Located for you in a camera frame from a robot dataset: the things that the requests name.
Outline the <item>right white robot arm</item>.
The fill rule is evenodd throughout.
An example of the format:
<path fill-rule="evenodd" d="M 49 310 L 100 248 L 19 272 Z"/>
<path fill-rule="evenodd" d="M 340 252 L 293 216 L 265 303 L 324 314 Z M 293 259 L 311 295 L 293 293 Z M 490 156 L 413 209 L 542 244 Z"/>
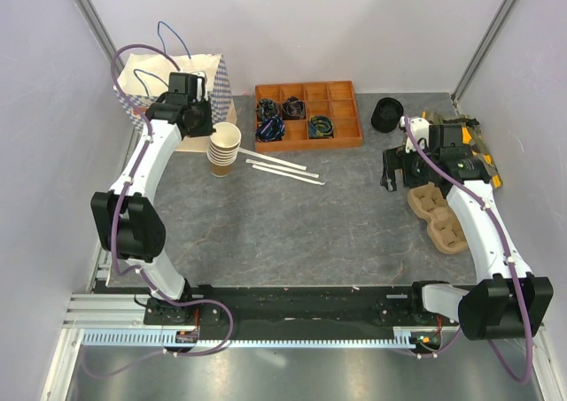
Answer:
<path fill-rule="evenodd" d="M 459 323 L 470 340 L 531 339 L 537 335 L 554 294 L 547 277 L 537 277 L 511 241 L 493 196 L 480 154 L 464 142 L 459 124 L 433 125 L 400 118 L 405 142 L 383 153 L 381 184 L 397 189 L 396 172 L 407 188 L 429 183 L 440 189 L 454 212 L 473 257 L 477 285 L 418 282 L 418 295 L 405 304 L 415 324 L 437 314 Z"/>

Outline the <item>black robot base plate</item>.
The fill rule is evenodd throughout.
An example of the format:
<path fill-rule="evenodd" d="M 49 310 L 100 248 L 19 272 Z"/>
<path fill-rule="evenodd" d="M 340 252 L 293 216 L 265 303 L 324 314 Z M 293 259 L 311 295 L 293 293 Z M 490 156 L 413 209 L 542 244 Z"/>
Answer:
<path fill-rule="evenodd" d="M 317 321 L 331 327 L 344 324 L 368 328 L 450 328 L 454 319 L 426 312 L 409 286 L 351 287 L 213 287 L 192 289 L 190 302 L 211 300 L 226 305 L 235 328 L 261 325 L 298 327 Z"/>

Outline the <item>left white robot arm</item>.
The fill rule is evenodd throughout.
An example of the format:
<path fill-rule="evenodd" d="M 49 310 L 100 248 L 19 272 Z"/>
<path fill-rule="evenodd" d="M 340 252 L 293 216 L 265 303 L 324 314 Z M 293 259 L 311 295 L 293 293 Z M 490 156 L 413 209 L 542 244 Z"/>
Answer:
<path fill-rule="evenodd" d="M 167 91 L 140 113 L 145 129 L 125 169 L 106 191 L 90 201 L 102 247 L 113 271 L 141 276 L 163 312 L 175 324 L 194 314 L 190 284 L 165 252 L 167 231 L 153 202 L 167 162 L 185 138 L 214 132 L 206 74 L 171 73 Z"/>

